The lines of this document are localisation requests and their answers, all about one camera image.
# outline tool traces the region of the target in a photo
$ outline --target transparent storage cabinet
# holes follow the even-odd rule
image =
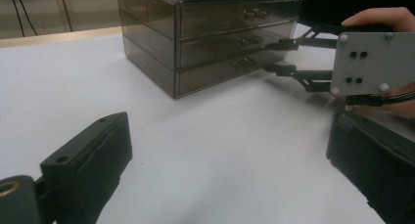
[[[285,59],[303,0],[118,0],[126,57],[179,98]]]

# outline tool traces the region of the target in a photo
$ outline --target drawer handle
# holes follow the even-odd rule
[[[268,13],[266,11],[261,11],[258,8],[252,8],[244,11],[245,20],[253,22],[254,19],[266,20]]]
[[[245,35],[238,36],[238,40],[241,46],[248,46],[251,44],[255,44],[255,45],[261,44],[263,39],[260,36],[257,36],[252,33],[248,33]]]
[[[257,64],[257,61],[245,57],[241,60],[235,61],[232,65],[236,70],[245,70],[245,69],[252,69],[255,68]]]

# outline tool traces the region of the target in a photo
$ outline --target white tabletop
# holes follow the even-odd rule
[[[330,69],[334,54],[304,47],[287,62]],[[85,127],[127,112],[133,160],[98,223],[384,223],[326,159],[340,107],[263,70],[173,100],[121,34],[1,48],[0,179],[37,179]]]

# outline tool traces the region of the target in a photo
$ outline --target screw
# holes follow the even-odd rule
[[[341,42],[347,42],[348,41],[348,36],[346,34],[343,34],[339,37],[339,40]]]
[[[389,90],[389,89],[390,89],[390,86],[389,86],[389,84],[388,84],[388,83],[382,83],[382,84],[380,84],[380,85],[379,85],[379,90],[380,90],[380,91],[385,92],[385,91],[387,91],[387,90]]]
[[[338,95],[338,94],[340,93],[340,89],[339,89],[339,88],[333,88],[333,89],[331,90],[331,93],[332,93],[333,95]]]

